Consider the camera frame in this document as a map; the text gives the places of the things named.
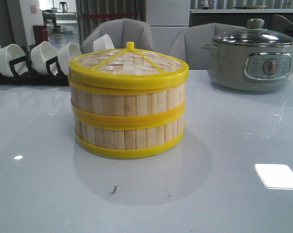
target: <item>black rack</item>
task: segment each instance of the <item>black rack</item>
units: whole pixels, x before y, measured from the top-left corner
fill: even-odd
[[[15,69],[15,65],[21,62],[25,62],[28,71],[23,74],[18,74]],[[51,64],[56,63],[57,74],[51,72]],[[9,62],[9,66],[13,77],[6,77],[0,73],[0,85],[49,85],[49,86],[68,86],[68,77],[61,71],[58,62],[58,57],[55,56],[46,61],[46,68],[48,75],[41,75],[32,68],[32,61],[29,60],[27,55],[13,59]]]

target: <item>white bowl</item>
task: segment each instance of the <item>white bowl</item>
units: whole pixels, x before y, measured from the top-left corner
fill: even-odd
[[[69,61],[72,58],[77,57],[79,55],[82,55],[82,53],[80,52],[80,49],[78,48],[78,46],[73,42],[70,42],[67,45],[63,46],[61,49],[59,49],[58,51],[59,65],[61,67],[62,72],[66,76],[69,75]]]
[[[2,49],[0,49],[0,73],[6,77],[13,77],[13,73],[11,72],[9,62],[16,58],[24,56],[25,53],[19,45],[10,44]],[[15,64],[16,72],[21,75],[24,72],[28,71],[25,62],[20,62]]]
[[[57,56],[55,48],[47,41],[43,41],[31,51],[31,60],[34,69],[42,75],[48,75],[46,61]],[[50,71],[56,75],[58,73],[56,63],[50,65]]]
[[[93,51],[114,49],[114,44],[108,34],[93,41]]]

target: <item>bamboo steamer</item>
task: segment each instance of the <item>bamboo steamer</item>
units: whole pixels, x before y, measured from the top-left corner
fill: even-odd
[[[79,144],[113,158],[155,155],[183,136],[188,65],[161,53],[101,50],[69,62]]]

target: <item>tiled floor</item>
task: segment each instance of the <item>tiled floor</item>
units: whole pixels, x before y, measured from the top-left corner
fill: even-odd
[[[57,51],[69,42],[74,42],[79,46],[78,28],[75,27],[75,24],[64,24],[62,27],[67,31],[72,31],[73,34],[49,32],[49,43],[51,43]]]

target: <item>control dial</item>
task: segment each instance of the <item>control dial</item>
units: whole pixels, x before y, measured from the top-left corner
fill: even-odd
[[[279,67],[279,61],[276,59],[269,59],[264,63],[264,71],[267,74],[276,74]]]

